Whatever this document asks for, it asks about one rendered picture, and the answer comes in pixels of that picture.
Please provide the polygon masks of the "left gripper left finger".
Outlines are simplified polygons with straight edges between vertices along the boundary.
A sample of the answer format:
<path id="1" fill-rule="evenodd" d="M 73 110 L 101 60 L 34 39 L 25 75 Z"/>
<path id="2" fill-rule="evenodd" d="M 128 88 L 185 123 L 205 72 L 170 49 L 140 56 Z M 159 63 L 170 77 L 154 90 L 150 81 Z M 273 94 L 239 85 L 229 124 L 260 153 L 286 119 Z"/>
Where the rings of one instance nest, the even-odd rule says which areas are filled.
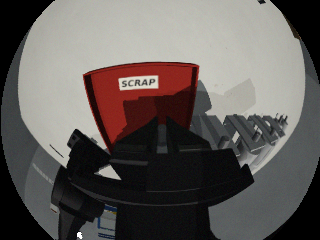
<path id="1" fill-rule="evenodd" d="M 146 125 L 117 141 L 113 151 L 123 150 L 151 153 L 151 143 L 153 143 L 152 153 L 157 153 L 158 116 L 155 116 Z"/>

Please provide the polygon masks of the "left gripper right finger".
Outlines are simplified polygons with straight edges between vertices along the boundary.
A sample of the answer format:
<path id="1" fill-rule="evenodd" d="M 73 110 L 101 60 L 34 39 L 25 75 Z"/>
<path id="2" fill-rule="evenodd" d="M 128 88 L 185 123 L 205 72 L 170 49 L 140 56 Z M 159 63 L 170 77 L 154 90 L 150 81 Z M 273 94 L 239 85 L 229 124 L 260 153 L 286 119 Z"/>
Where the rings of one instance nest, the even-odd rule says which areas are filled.
<path id="1" fill-rule="evenodd" d="M 212 150 L 209 141 L 177 124 L 170 116 L 166 116 L 166 138 L 168 153 L 173 153 L 173 144 L 174 153 Z"/>

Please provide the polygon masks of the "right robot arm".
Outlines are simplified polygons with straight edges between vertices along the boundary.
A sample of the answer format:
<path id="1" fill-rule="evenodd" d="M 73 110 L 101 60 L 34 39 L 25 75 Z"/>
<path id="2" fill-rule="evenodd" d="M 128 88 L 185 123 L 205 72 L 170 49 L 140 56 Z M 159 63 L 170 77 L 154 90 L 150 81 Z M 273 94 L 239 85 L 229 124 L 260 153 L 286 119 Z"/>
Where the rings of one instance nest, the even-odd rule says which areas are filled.
<path id="1" fill-rule="evenodd" d="M 211 240 L 221 240 L 221 239 L 216 238 L 213 232 L 211 231 Z"/>

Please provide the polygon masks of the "brown cardboard box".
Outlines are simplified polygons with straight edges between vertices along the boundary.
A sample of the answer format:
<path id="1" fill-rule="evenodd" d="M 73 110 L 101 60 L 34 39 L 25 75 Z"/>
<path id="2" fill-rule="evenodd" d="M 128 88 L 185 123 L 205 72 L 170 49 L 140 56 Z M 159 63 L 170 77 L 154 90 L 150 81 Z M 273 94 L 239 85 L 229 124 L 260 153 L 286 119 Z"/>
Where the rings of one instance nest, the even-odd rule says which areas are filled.
<path id="1" fill-rule="evenodd" d="M 282 14 L 283 14 L 283 13 L 282 13 Z M 289 26 L 290 26 L 290 28 L 291 28 L 291 31 L 292 31 L 292 33 L 293 33 L 293 35 L 294 35 L 294 37 L 297 38 L 297 39 L 299 39 L 299 40 L 301 40 L 301 38 L 300 38 L 298 32 L 296 31 L 296 29 L 293 27 L 293 25 L 290 23 L 290 21 L 286 18 L 286 16 L 285 16 L 284 14 L 283 14 L 283 16 L 285 17 L 287 23 L 289 24 Z"/>

